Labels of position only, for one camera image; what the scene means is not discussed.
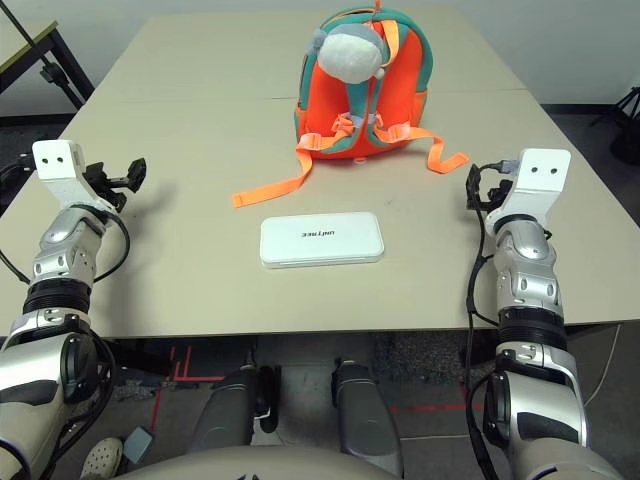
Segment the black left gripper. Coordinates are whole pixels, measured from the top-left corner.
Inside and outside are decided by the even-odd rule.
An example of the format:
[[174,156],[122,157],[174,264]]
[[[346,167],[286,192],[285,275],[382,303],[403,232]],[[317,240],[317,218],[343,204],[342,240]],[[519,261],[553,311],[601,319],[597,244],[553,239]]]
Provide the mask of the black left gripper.
[[146,178],[146,160],[144,158],[134,160],[128,168],[127,176],[124,177],[108,177],[104,171],[103,162],[88,165],[83,176],[99,197],[116,210],[122,210],[127,197],[119,192],[119,189],[128,188],[130,191],[140,189]]

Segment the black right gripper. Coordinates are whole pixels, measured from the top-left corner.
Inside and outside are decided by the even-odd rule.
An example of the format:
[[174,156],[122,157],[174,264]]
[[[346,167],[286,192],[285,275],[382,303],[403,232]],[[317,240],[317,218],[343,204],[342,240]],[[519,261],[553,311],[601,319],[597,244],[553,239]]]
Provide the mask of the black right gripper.
[[481,181],[481,170],[478,166],[471,166],[468,172],[465,190],[466,207],[479,208],[481,210],[496,210],[501,207],[511,190],[510,180],[501,180],[497,187],[491,188],[487,193],[487,201],[480,203],[479,187]]

